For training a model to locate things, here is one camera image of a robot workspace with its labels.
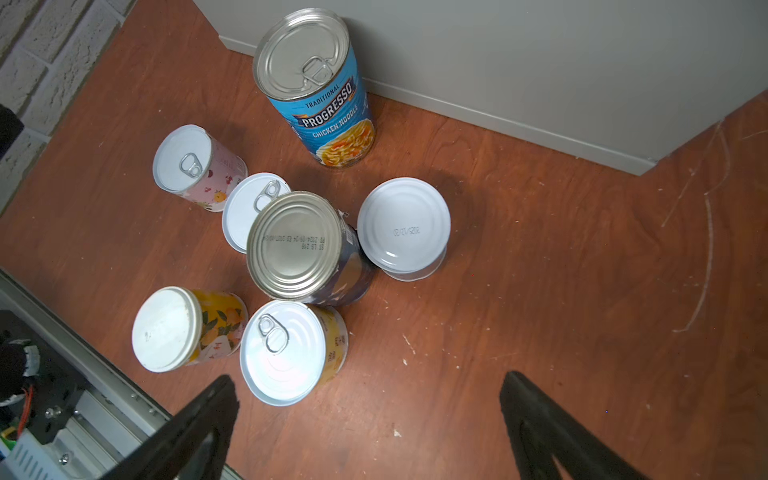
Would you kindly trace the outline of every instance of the pink can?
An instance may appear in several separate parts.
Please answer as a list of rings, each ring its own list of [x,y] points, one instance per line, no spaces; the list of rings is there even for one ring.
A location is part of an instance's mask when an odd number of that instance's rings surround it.
[[[248,176],[248,167],[203,128],[184,125],[160,144],[152,173],[163,190],[221,212],[232,190]]]

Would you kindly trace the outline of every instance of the blue label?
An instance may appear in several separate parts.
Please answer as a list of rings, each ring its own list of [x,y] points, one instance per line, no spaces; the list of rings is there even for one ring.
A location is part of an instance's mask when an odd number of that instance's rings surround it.
[[[368,153],[376,136],[355,52],[323,90],[297,101],[270,98],[304,146],[322,164],[344,167]]]

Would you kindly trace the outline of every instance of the blue progresso soup can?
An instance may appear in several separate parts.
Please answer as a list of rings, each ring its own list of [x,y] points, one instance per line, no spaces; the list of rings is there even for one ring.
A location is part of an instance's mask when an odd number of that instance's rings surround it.
[[[272,27],[254,55],[259,89],[321,164],[348,167],[376,137],[344,21],[305,8]]]

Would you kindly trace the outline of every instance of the brick wall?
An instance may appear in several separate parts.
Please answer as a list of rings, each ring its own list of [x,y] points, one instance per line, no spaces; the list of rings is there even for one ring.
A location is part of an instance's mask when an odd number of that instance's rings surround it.
[[[0,211],[51,140],[134,0],[0,0],[0,104],[22,134],[0,159]]]

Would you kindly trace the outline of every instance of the can lid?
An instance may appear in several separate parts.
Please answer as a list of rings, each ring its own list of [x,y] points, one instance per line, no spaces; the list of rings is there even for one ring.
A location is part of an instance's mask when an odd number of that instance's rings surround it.
[[[273,26],[253,57],[256,85],[281,101],[308,97],[341,70],[349,50],[344,21],[324,8],[305,8]]]
[[[210,137],[197,125],[170,132],[154,155],[154,182],[172,193],[195,185],[208,172],[211,148]]]
[[[240,368],[262,402],[292,405],[307,396],[323,373],[326,338],[303,303],[273,300],[250,318],[240,344]]]
[[[224,205],[221,226],[229,245],[246,253],[248,233],[256,217],[269,203],[290,192],[290,187],[279,175],[253,174],[241,181]]]
[[[170,372],[190,358],[202,327],[200,304],[192,292],[166,286],[150,295],[136,314],[134,354],[145,369]]]
[[[251,278],[267,295],[299,300],[338,269],[343,222],[328,200],[291,192],[270,203],[248,235]]]
[[[360,246],[377,266],[412,273],[440,256],[451,234],[451,214],[440,192],[418,178],[393,178],[362,202]]]

